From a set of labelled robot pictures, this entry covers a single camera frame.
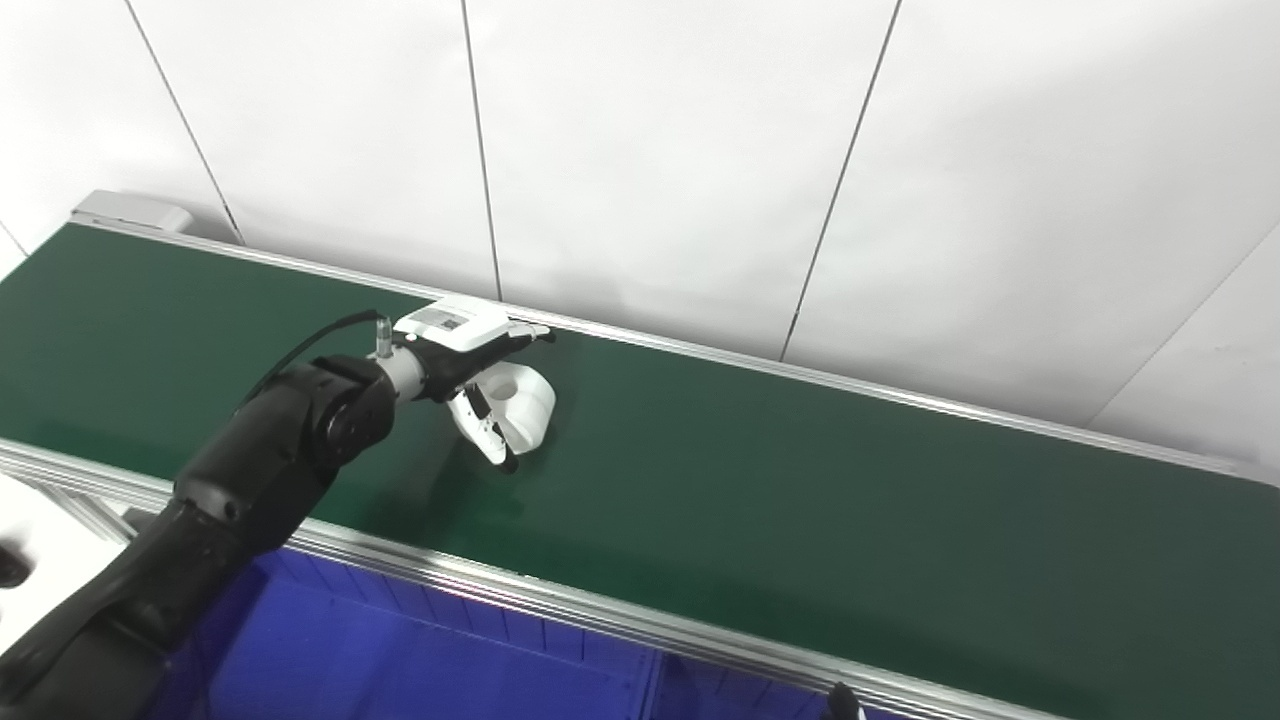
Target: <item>white object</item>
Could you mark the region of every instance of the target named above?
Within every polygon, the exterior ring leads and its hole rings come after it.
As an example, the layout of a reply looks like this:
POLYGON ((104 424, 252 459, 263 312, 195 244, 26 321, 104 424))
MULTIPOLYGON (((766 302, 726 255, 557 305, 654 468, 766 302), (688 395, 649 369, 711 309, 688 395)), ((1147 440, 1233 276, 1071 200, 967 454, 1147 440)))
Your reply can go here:
POLYGON ((72 214, 123 220, 134 225, 177 233, 186 231, 195 222, 191 213, 177 205, 106 190, 95 190, 88 193, 88 197, 81 200, 72 214))
POLYGON ((556 409, 556 391, 547 378, 527 365, 498 363, 476 375, 475 383, 512 452, 524 455, 543 445, 556 409))
POLYGON ((396 320, 393 329, 467 352, 508 332, 511 318, 488 300, 449 295, 396 320))
POLYGON ((124 548, 6 475, 0 475, 0 544, 32 569, 17 588, 0 589, 0 652, 124 548))

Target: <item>blue container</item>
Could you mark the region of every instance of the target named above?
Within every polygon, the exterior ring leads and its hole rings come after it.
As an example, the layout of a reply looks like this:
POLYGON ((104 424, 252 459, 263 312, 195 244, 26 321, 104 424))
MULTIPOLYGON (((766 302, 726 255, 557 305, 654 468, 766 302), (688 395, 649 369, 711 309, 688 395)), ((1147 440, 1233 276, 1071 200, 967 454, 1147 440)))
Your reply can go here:
MULTIPOLYGON (((650 706, 653 720, 818 720, 826 693, 667 655, 650 706)), ((867 710, 867 720, 902 720, 867 710)))
POLYGON ((154 720, 644 720, 660 653, 311 556, 260 559, 154 720))

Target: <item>robotic arm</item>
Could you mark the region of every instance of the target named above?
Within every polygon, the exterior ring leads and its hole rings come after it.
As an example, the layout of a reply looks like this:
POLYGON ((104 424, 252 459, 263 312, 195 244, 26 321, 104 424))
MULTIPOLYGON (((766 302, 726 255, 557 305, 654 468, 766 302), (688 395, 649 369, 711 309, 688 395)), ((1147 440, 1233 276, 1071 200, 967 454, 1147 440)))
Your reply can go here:
POLYGON ((312 336, 178 473, 155 521, 0 656, 0 720, 145 715, 168 655, 207 606, 255 556, 284 544, 343 465, 390 433, 399 404, 447 404, 463 434, 513 471, 516 455, 472 379, 538 340, 554 336, 468 297, 394 327, 365 313, 312 336), (374 319, 371 356, 287 368, 324 332, 374 319))

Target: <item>black cable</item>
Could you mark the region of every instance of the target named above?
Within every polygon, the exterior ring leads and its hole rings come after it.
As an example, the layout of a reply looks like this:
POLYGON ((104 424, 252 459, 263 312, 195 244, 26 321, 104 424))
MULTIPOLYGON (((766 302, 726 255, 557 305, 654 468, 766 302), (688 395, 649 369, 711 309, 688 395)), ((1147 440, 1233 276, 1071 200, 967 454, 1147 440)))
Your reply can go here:
POLYGON ((257 396, 257 393, 262 392, 262 388, 266 387, 266 383, 271 382, 271 378, 274 378, 275 375, 278 375, 280 373, 280 370, 288 368, 289 363, 293 363, 294 360, 297 360, 298 355, 302 355, 303 352, 306 352, 308 347, 311 347, 316 342, 321 341, 325 336, 328 336, 328 334, 330 334, 330 333, 333 333, 335 331, 340 331, 343 328, 349 328, 351 325, 357 325, 360 323, 376 322, 376 320, 379 320, 381 318, 385 318, 385 315, 383 315, 378 310, 365 310, 365 311, 355 313, 355 314, 347 315, 346 318, 340 318, 338 320, 334 320, 334 322, 329 323, 328 325, 320 328, 319 331, 311 333, 311 337, 308 337, 307 340, 303 340, 302 342, 300 342, 297 345, 297 347, 294 347, 293 350, 291 350, 288 352, 288 355, 285 355, 284 357, 282 357, 279 360, 279 363, 276 363, 275 365, 273 365, 271 369, 268 370, 265 375, 262 375, 262 379, 257 380, 257 384, 253 386, 253 389, 248 391, 248 395, 244 396, 244 400, 241 400, 241 404, 237 405, 236 409, 239 410, 250 400, 253 400, 253 397, 257 396))

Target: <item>wall panel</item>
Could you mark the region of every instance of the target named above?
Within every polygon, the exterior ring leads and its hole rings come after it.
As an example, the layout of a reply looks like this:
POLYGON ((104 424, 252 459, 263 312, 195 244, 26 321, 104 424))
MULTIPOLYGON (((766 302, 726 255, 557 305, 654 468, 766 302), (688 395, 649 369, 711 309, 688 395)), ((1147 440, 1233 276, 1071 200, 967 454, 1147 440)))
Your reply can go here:
POLYGON ((470 0, 515 302, 777 357, 891 0, 470 0))
POLYGON ((454 0, 133 0, 250 246, 493 296, 454 0))
POLYGON ((1280 229, 1089 427, 1280 470, 1280 229))
POLYGON ((1280 219, 1280 5, 909 0, 786 359, 1083 424, 1280 219))

